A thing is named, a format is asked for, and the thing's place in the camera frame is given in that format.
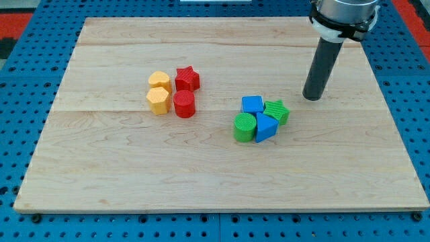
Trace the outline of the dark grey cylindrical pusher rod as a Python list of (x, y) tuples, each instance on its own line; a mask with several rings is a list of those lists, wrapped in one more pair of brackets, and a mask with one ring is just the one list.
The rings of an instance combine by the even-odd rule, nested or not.
[(328, 42), (323, 38), (319, 39), (310, 70), (302, 90), (302, 95), (306, 99), (317, 101), (322, 97), (342, 45), (342, 42), (333, 43)]

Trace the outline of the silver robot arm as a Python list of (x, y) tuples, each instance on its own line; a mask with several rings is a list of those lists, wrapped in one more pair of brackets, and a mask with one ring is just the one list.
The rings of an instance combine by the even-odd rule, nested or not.
[(378, 20), (378, 0), (311, 1), (308, 19), (320, 34), (302, 95), (322, 97), (341, 47), (346, 39), (361, 42)]

